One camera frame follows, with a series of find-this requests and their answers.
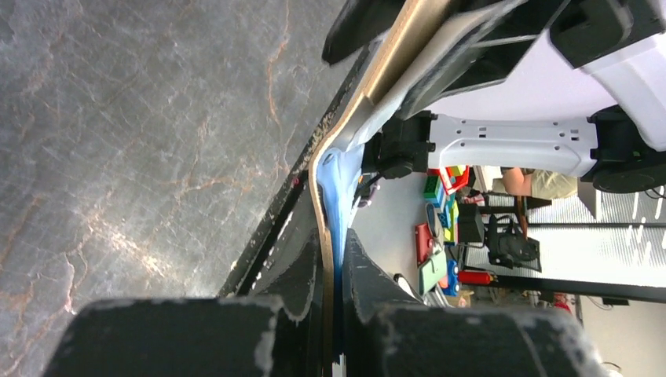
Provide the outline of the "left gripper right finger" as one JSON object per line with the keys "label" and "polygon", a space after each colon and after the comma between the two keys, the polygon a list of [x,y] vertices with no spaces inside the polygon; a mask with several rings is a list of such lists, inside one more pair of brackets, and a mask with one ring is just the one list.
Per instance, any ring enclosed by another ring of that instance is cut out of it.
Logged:
{"label": "left gripper right finger", "polygon": [[401,289],[354,231],[342,265],[349,376],[605,376],[580,324],[560,309],[437,308]]}

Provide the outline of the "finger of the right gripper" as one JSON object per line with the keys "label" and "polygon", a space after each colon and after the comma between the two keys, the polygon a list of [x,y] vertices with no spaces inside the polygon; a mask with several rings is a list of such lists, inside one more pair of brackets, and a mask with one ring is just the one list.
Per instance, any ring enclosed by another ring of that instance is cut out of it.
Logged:
{"label": "finger of the right gripper", "polygon": [[403,0],[346,1],[327,33],[323,61],[337,64],[380,36],[392,26],[403,5]]}
{"label": "finger of the right gripper", "polygon": [[434,102],[504,82],[566,1],[462,1],[428,45],[433,63],[397,110],[408,119]]}

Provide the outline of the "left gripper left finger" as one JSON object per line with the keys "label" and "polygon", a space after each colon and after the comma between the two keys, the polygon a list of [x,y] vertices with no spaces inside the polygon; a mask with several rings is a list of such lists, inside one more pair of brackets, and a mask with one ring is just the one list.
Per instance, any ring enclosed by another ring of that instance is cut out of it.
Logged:
{"label": "left gripper left finger", "polygon": [[255,292],[90,303],[47,376],[321,376],[320,242],[311,232]]}

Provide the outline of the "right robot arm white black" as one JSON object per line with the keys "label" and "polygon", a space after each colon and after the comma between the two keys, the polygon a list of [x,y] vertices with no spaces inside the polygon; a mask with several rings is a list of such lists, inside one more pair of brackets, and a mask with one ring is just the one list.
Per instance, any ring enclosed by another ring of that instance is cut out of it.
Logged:
{"label": "right robot arm white black", "polygon": [[665,183],[662,1],[348,1],[322,57],[363,47],[322,167],[524,167],[611,193]]}

